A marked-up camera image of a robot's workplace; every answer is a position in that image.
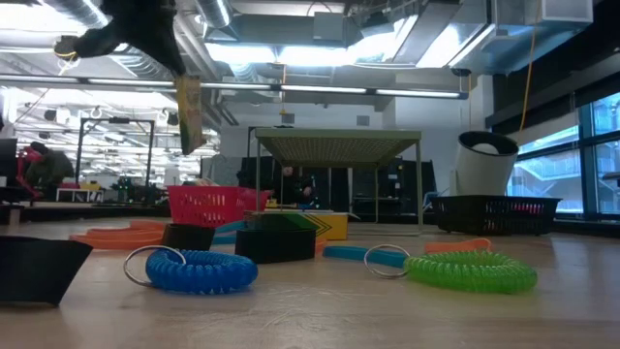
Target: metal frame table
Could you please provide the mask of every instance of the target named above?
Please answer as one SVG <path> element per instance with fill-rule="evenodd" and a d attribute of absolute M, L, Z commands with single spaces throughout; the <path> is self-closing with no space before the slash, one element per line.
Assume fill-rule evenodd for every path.
<path fill-rule="evenodd" d="M 375 215 L 379 220 L 378 170 L 396 155 L 416 146 L 418 226 L 424 224 L 422 202 L 421 132 L 401 130 L 320 130 L 257 128 L 257 158 L 261 145 L 285 166 L 365 168 L 375 170 Z M 261 161 L 256 166 L 257 207 L 260 207 Z"/>

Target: pink basket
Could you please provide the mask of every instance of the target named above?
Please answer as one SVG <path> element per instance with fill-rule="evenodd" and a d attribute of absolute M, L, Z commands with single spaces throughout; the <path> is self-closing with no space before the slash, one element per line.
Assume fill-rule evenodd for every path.
<path fill-rule="evenodd" d="M 256 210 L 256 190 L 227 186 L 169 186 L 172 221 L 206 228 L 243 219 L 245 210 Z M 264 210 L 269 192 L 261 193 Z"/>

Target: metal ring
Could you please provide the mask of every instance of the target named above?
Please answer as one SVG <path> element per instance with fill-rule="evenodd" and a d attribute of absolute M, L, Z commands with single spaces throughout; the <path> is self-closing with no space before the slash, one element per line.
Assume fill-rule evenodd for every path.
<path fill-rule="evenodd" d="M 150 245 L 150 246 L 141 247 L 141 248 L 135 250 L 134 252 L 130 253 L 129 256 L 127 256 L 127 258 L 125 258 L 125 263 L 123 263 L 123 271 L 125 271 L 125 276 L 127 276 L 127 278 L 129 278 L 133 282 L 139 284 L 140 286 L 153 287 L 153 284 L 150 281 L 143 281 L 143 280 L 140 280 L 140 279 L 136 278 L 135 276 L 133 276 L 129 272 L 129 269 L 127 268 L 127 265 L 129 264 L 129 261 L 132 258 L 134 258 L 134 256 L 136 256 L 137 254 L 139 254 L 142 251 L 151 250 L 151 249 L 167 249 L 168 251 L 176 253 L 176 255 L 181 259 L 181 262 L 183 262 L 183 264 L 187 264 L 187 261 L 185 260 L 185 256 L 183 256 L 181 254 L 181 252 L 175 250 L 174 248 L 170 248 L 170 247 L 167 247 L 167 246 L 164 246 L 164 245 Z"/>
<path fill-rule="evenodd" d="M 374 268 L 370 268 L 368 266 L 368 256 L 376 249 L 380 249 L 380 248 L 393 248 L 395 250 L 399 250 L 402 253 L 405 254 L 405 256 L 407 256 L 408 258 L 411 257 L 411 255 L 409 254 L 409 252 L 407 252 L 404 248 L 400 247 L 400 246 L 396 246 L 396 245 L 392 245 L 392 244 L 380 244 L 377 245 L 373 248 L 368 249 L 368 251 L 366 251 L 366 254 L 364 254 L 364 265 L 366 266 L 366 268 L 372 272 L 373 274 L 382 277 L 382 278 L 387 278 L 387 279 L 394 279 L 394 278 L 399 278 L 399 277 L 403 277 L 405 275 L 407 275 L 407 271 L 403 271 L 403 272 L 399 272 L 397 274 L 390 274 L 390 273 L 386 273 L 386 272 L 382 272 L 382 271 L 378 271 Z"/>

